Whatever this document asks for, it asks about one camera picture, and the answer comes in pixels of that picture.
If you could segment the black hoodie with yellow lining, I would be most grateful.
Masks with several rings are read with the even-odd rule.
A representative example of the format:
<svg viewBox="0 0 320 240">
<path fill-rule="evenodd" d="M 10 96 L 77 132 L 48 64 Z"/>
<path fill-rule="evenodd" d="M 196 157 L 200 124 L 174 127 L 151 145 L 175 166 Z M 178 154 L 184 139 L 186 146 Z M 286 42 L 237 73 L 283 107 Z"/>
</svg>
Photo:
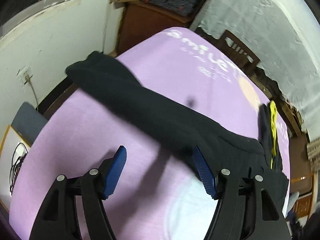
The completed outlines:
<svg viewBox="0 0 320 240">
<path fill-rule="evenodd" d="M 258 112 L 258 139 L 235 134 L 218 122 L 140 84 L 118 60 L 99 52 L 66 68 L 67 76 L 115 115 L 125 119 L 175 153 L 200 179 L 193 150 L 199 147 L 215 177 L 226 168 L 238 178 L 261 175 L 276 207 L 284 205 L 289 181 L 279 154 L 272 155 L 271 111 Z"/>
</svg>

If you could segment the pink printed bed sheet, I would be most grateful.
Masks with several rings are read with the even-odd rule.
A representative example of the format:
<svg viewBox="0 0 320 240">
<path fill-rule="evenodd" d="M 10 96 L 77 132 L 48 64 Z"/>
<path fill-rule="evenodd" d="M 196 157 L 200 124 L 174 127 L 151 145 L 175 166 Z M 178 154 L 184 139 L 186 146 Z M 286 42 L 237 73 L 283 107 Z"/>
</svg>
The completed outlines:
<svg viewBox="0 0 320 240">
<path fill-rule="evenodd" d="M 118 60 L 146 88 L 257 138 L 267 96 L 223 53 L 191 30 L 165 29 Z M 117 239 L 204 239 L 217 201 L 193 171 L 159 142 L 82 90 L 50 118 L 18 174 L 9 223 L 28 239 L 40 206 L 59 175 L 99 167 L 124 146 L 127 160 L 114 194 L 103 202 Z"/>
</svg>

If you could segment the dark wooden chair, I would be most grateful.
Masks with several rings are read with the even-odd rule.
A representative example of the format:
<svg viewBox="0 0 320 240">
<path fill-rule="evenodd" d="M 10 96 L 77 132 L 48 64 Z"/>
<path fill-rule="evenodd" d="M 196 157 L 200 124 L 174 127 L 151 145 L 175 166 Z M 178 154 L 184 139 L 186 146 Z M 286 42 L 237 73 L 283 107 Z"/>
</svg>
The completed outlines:
<svg viewBox="0 0 320 240">
<path fill-rule="evenodd" d="M 208 35 L 200 27 L 195 30 L 195 33 L 223 52 L 247 76 L 254 74 L 257 64 L 260 62 L 259 57 L 233 33 L 225 30 L 219 39 Z"/>
</svg>

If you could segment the brown wooden cabinet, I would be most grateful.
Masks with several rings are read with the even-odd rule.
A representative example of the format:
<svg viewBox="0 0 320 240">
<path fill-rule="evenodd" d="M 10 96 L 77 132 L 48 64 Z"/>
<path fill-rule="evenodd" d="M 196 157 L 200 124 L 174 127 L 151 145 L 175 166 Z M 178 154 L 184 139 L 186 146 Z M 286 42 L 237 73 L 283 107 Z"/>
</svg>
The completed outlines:
<svg viewBox="0 0 320 240">
<path fill-rule="evenodd" d="M 116 53 L 124 53 L 152 35 L 171 27 L 187 28 L 193 19 L 141 1 L 125 5 L 120 22 Z"/>
</svg>

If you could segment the white lace cloth cover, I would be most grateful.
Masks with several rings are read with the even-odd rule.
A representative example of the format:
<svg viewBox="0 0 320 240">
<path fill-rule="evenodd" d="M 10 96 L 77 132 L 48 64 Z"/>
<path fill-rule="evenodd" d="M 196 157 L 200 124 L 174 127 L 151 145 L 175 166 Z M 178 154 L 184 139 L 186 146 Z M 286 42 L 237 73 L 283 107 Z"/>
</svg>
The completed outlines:
<svg viewBox="0 0 320 240">
<path fill-rule="evenodd" d="M 233 33 L 260 59 L 284 98 L 319 137 L 319 23 L 304 0 L 206 0 L 191 29 Z"/>
</svg>

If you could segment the grey board by wall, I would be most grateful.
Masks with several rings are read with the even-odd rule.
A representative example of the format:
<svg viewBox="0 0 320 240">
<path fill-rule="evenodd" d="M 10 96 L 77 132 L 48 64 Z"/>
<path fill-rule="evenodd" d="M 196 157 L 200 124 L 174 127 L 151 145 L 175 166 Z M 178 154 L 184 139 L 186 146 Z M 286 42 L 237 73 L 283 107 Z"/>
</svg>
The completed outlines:
<svg viewBox="0 0 320 240">
<path fill-rule="evenodd" d="M 18 109 L 11 127 L 31 146 L 47 122 L 48 120 L 30 103 L 24 102 Z"/>
</svg>

